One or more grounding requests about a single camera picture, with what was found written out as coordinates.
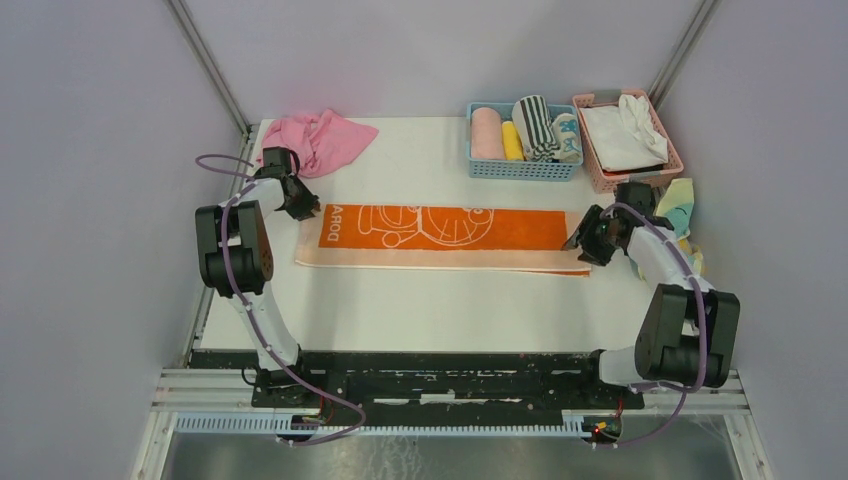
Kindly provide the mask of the teal rabbit pattern towel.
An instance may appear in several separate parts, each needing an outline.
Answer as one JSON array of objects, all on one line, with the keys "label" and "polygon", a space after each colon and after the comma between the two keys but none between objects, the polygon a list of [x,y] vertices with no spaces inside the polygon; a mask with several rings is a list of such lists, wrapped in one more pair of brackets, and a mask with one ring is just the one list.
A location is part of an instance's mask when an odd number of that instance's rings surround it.
[{"label": "teal rabbit pattern towel", "polygon": [[582,147],[577,117],[568,112],[558,115],[551,131],[557,142],[554,159],[559,163],[578,163],[582,159]]}]

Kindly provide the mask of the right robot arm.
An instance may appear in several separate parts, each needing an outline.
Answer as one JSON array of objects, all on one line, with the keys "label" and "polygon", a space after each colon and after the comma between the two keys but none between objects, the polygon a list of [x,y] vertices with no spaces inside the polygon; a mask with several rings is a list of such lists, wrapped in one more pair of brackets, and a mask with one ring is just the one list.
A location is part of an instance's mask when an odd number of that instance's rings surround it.
[{"label": "right robot arm", "polygon": [[730,373],[739,299],[717,290],[694,270],[671,221],[655,209],[650,185],[621,183],[614,203],[591,206],[563,245],[594,266],[605,266],[622,252],[653,290],[633,346],[598,351],[598,377],[635,390],[663,387],[690,393],[721,387]]}]

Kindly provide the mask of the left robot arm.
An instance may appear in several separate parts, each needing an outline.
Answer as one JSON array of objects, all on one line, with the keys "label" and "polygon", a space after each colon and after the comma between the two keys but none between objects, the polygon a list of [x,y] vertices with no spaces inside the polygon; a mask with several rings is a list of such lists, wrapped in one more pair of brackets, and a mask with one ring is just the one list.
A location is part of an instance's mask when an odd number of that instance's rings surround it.
[{"label": "left robot arm", "polygon": [[284,211],[297,221],[320,212],[319,197],[299,178],[293,150],[269,147],[252,174],[237,172],[243,188],[230,199],[195,211],[199,271],[205,286],[227,299],[257,351],[255,391],[268,397],[296,390],[321,396],[299,366],[301,347],[284,323],[274,298],[272,247],[265,219]]}]

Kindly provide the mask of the orange white towel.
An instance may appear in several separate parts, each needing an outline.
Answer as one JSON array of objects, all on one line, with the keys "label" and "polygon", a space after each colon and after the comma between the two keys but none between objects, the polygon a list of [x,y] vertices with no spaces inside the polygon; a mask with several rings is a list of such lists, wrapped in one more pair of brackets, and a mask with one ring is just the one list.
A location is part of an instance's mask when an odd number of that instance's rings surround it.
[{"label": "orange white towel", "polygon": [[558,210],[330,204],[300,226],[310,267],[517,271],[587,276],[563,250],[577,216]]}]

